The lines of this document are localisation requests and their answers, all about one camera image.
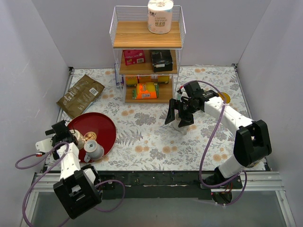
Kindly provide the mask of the cream mug black rim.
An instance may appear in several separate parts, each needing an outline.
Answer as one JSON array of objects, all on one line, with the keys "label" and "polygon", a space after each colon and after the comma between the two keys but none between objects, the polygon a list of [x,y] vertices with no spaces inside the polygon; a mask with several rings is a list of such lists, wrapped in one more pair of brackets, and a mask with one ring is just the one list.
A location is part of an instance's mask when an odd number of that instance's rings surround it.
[{"label": "cream mug black rim", "polygon": [[85,137],[78,130],[72,129],[70,132],[75,136],[78,142],[78,147],[83,147],[86,142]]}]

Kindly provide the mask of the grey mug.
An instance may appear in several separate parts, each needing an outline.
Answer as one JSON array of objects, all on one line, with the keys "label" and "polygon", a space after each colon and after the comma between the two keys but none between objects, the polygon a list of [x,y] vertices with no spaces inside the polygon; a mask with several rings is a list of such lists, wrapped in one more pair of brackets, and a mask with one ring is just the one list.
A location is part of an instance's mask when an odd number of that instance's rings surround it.
[{"label": "grey mug", "polygon": [[85,157],[84,161],[97,161],[100,160],[104,156],[104,148],[98,144],[95,140],[88,140],[84,144]]}]

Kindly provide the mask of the yellow black mug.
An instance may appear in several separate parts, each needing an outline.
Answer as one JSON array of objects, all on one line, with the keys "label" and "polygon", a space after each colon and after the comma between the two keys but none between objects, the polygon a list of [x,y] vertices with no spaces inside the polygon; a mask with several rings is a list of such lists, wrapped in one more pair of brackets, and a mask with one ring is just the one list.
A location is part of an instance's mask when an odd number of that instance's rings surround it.
[{"label": "yellow black mug", "polygon": [[230,103],[231,98],[230,98],[230,96],[229,96],[227,93],[221,92],[221,93],[218,93],[218,95],[219,95],[219,97],[220,97],[223,101],[225,101],[227,104]]}]

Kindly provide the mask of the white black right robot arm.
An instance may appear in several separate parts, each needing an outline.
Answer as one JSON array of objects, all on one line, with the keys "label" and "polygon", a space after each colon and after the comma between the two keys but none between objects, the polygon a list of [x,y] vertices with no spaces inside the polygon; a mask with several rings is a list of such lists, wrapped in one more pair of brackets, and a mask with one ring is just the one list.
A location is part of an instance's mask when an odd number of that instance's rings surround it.
[{"label": "white black right robot arm", "polygon": [[204,187],[225,188],[245,168],[261,161],[272,153],[268,126],[263,120],[255,121],[245,117],[228,105],[222,92],[216,87],[205,91],[202,81],[193,80],[182,85],[178,97],[169,101],[165,124],[172,123],[176,130],[186,133],[185,128],[194,124],[194,113],[202,111],[217,120],[215,133],[220,124],[235,137],[233,154],[223,164],[215,168],[214,174],[199,180]]}]

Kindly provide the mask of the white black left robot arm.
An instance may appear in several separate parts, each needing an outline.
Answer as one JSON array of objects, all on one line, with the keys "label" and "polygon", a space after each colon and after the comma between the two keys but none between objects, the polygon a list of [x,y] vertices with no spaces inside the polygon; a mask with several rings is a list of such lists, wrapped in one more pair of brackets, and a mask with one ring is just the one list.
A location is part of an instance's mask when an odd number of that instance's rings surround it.
[{"label": "white black left robot arm", "polygon": [[75,219],[101,203],[102,194],[97,189],[101,178],[91,164],[80,166],[78,139],[64,120],[52,125],[45,134],[53,134],[52,155],[61,169],[54,192],[69,217]]}]

